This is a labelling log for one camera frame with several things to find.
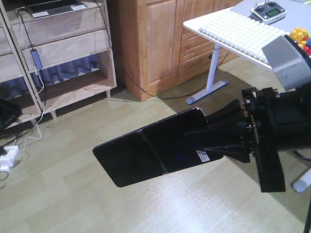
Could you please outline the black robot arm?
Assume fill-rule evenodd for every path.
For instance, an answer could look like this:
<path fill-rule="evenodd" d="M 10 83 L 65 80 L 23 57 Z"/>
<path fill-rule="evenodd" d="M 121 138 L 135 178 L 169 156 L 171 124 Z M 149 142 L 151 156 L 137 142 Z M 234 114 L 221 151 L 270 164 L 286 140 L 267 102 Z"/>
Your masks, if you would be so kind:
<path fill-rule="evenodd" d="M 242 98 L 207 116 L 206 126 L 191 129 L 184 137 L 208 155 L 243 163 L 254 157 L 261 191 L 284 192 L 279 152 L 311 145 L 311 86 L 283 93 L 252 87 L 242 91 Z"/>

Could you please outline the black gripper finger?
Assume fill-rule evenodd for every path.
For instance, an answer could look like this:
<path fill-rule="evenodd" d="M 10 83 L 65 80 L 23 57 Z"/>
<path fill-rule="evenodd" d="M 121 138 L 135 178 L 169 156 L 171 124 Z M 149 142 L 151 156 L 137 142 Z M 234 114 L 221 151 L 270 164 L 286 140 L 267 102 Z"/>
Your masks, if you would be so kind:
<path fill-rule="evenodd" d="M 248 131 L 242 120 L 223 120 L 183 134 L 190 147 L 208 155 L 222 155 L 242 163 L 250 162 Z"/>
<path fill-rule="evenodd" d="M 233 100 L 217 112 L 206 116 L 208 126 L 243 125 L 244 116 L 239 100 Z"/>

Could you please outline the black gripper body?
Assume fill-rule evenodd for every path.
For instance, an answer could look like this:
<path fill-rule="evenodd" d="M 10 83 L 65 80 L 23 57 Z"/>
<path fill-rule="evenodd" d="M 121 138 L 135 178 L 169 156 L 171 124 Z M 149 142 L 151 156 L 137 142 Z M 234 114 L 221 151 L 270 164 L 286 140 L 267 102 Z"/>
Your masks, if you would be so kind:
<path fill-rule="evenodd" d="M 257 90 L 255 87 L 242 90 L 244 107 L 252 120 L 253 156 L 256 161 L 261 192 L 286 191 L 284 173 L 273 132 L 273 100 L 271 87 Z"/>

